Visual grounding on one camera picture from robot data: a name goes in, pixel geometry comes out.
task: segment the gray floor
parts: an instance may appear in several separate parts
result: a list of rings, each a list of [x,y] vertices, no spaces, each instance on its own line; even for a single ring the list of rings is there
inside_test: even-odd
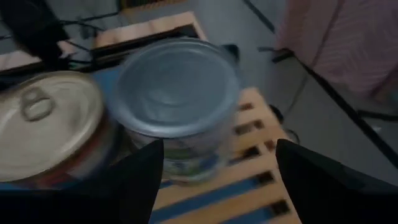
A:
[[[114,12],[109,0],[50,0],[61,19],[76,19]],[[275,24],[284,10],[281,0],[252,0]],[[270,62],[270,53],[259,53],[258,46],[273,46],[274,35],[243,4],[242,0],[187,0],[172,6],[160,7],[134,14],[134,22],[144,22],[161,16],[194,11],[210,42],[235,43],[241,49],[241,69],[246,86],[256,86],[268,103],[283,113],[289,107],[299,83],[308,74],[293,58],[278,64]],[[93,22],[105,29],[128,24],[123,17],[111,17]],[[79,38],[77,27],[68,27],[69,34],[79,43],[90,46],[91,41]],[[0,34],[6,30],[0,27]],[[1,52],[13,49],[10,40],[0,43]],[[357,99],[344,88],[337,87],[355,108],[390,110],[370,101]],[[398,125],[368,121],[398,152]],[[295,130],[302,145],[324,154],[344,165],[375,178],[398,185],[398,171],[377,150],[375,145],[356,127],[336,103],[312,79],[307,83],[296,107],[287,117],[285,126]]]

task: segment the wooden crate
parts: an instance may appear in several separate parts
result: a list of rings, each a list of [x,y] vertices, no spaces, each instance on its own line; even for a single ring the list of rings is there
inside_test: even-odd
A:
[[[268,223],[301,223],[280,177],[275,157],[275,142],[288,137],[277,118],[255,88],[242,92],[236,113],[234,158],[242,157],[254,147],[258,155],[224,168],[207,183],[182,187],[170,185],[159,190],[154,211],[205,194],[227,185],[264,173],[273,180],[266,185],[241,195],[226,198],[206,207],[184,213],[164,223],[220,223],[251,211],[284,201],[289,212],[269,220]]]

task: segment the tin can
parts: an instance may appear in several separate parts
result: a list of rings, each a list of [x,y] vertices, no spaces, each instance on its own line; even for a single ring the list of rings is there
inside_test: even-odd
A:
[[[87,75],[52,72],[6,93],[0,106],[0,182],[62,189],[105,166],[121,127]]]
[[[125,61],[111,112],[137,147],[164,140],[165,178],[201,182],[229,159],[238,76],[232,56],[217,46],[162,40]]]

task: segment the pull tab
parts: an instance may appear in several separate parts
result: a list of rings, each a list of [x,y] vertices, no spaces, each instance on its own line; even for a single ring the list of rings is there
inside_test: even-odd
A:
[[[21,115],[26,121],[38,121],[50,115],[54,100],[39,87],[27,90],[21,96]]]

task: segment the silver can lid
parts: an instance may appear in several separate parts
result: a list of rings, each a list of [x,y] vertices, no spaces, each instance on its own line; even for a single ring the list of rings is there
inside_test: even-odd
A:
[[[111,111],[131,131],[180,138],[234,113],[239,69],[223,49],[198,39],[169,39],[124,62]]]
[[[103,115],[87,75],[51,72],[6,93],[0,105],[0,182],[32,177],[76,152]]]

